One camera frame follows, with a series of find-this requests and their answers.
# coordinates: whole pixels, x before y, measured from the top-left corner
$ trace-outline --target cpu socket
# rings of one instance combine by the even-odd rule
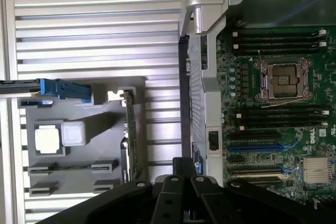
[[[305,58],[265,59],[254,67],[260,70],[260,93],[255,99],[267,103],[294,102],[312,97],[308,72],[312,62]]]

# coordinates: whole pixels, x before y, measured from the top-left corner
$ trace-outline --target silver metal bracket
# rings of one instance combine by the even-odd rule
[[[182,0],[178,21],[180,36],[184,37],[193,29],[193,34],[205,35],[228,9],[228,0]],[[194,26],[190,28],[193,15]]]

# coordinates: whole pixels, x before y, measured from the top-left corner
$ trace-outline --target ram slot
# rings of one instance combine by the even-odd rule
[[[319,42],[315,43],[254,43],[254,44],[234,44],[233,48],[235,50],[289,50],[289,49],[300,49],[300,50],[310,50],[318,48]]]
[[[266,129],[288,129],[296,127],[326,127],[328,122],[324,121],[302,121],[302,122],[249,122],[244,124],[238,124],[238,128],[241,131],[244,130],[266,130]]]
[[[233,44],[314,44],[321,41],[325,41],[325,36],[317,37],[296,37],[296,38],[286,38],[286,37],[239,37],[233,39]]]
[[[242,34],[240,32],[233,32],[232,37],[234,41],[239,40],[314,40],[325,39],[327,35],[326,30],[315,31],[313,33],[267,33],[267,34]]]
[[[314,48],[295,48],[295,49],[250,49],[250,50],[235,50],[234,55],[237,57],[245,56],[297,56],[297,55],[316,55],[321,52],[320,47]]]
[[[262,108],[260,106],[254,107],[241,107],[237,113],[253,114],[253,113],[281,113],[282,111],[288,112],[306,112],[306,111],[324,111],[329,110],[331,107],[328,104],[305,104],[305,105],[285,105],[285,106],[276,106],[269,108]]]

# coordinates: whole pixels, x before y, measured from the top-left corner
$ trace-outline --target black ram slot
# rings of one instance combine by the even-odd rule
[[[282,44],[291,44],[291,43],[317,43],[320,41],[325,41],[325,36],[315,36],[315,37],[295,37],[295,38],[286,38],[286,37],[238,37],[233,38],[234,44],[263,44],[263,43],[282,43]]]
[[[319,116],[324,115],[322,111],[264,111],[263,113],[261,111],[253,111],[252,113],[239,113],[241,115],[241,118],[264,118],[265,116],[274,117],[274,116],[295,116],[295,115],[304,115],[304,116]]]
[[[320,53],[320,48],[296,48],[296,49],[264,49],[264,50],[235,50],[235,56],[272,56],[272,55],[286,55],[286,56],[297,56],[297,55],[315,55]]]
[[[296,128],[296,127],[324,127],[322,122],[269,122],[269,123],[255,123],[255,124],[241,124],[239,126],[244,126],[244,130],[263,130],[263,129],[287,129],[287,128]]]
[[[296,38],[319,38],[319,37],[325,37],[325,35],[321,35],[319,31],[313,32],[313,33],[268,33],[268,34],[241,34],[238,32],[238,37],[233,37],[234,39],[236,38],[243,38],[243,39],[296,39]]]
[[[310,50],[316,49],[319,47],[318,43],[290,43],[290,44],[282,44],[282,43],[268,43],[268,44],[238,44],[238,51],[251,51],[251,50]]]
[[[246,178],[245,179],[250,184],[256,186],[275,186],[282,185],[282,180],[279,177],[263,177],[263,178]]]
[[[265,114],[264,116],[261,115],[249,115],[249,116],[242,116],[241,119],[238,121],[241,122],[249,122],[249,121],[305,121],[309,119],[321,120],[325,121],[329,118],[328,115],[321,115],[321,114],[292,114],[292,115],[285,115],[285,114]]]
[[[262,108],[259,106],[254,107],[241,107],[237,110],[237,113],[241,114],[266,114],[266,113],[281,113],[281,112],[315,112],[315,111],[323,111],[330,110],[330,105],[328,104],[307,104],[307,105],[287,105],[287,106],[277,106],[277,107],[269,107]]]
[[[279,167],[242,167],[229,171],[232,176],[235,175],[266,175],[266,174],[282,174]]]
[[[240,133],[235,132],[228,136],[230,141],[252,141],[252,140],[276,140],[281,139],[282,136],[277,131],[266,131],[266,132],[248,132]]]

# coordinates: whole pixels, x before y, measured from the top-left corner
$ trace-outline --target pcie slot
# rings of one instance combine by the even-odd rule
[[[234,55],[243,56],[269,56],[269,55],[315,55],[320,53],[320,47],[315,48],[296,48],[296,49],[255,49],[255,50],[235,50]]]
[[[282,180],[276,176],[264,178],[247,178],[246,181],[256,186],[282,185]]]
[[[282,136],[277,131],[268,131],[268,132],[249,132],[241,133],[235,132],[228,136],[230,141],[266,141],[266,140],[276,140],[281,139]]]
[[[232,176],[232,178],[267,178],[267,177],[278,177],[280,179],[287,179],[289,177],[288,174],[274,174],[274,173],[268,173],[268,174],[238,174]]]
[[[259,167],[259,166],[255,166],[255,167],[242,167],[239,169],[231,169],[229,171],[231,173],[232,176],[250,176],[250,175],[276,175],[276,174],[282,174],[282,169],[280,167]]]
[[[281,144],[273,145],[240,145],[229,146],[227,148],[230,153],[242,153],[242,152],[281,152],[284,150]]]

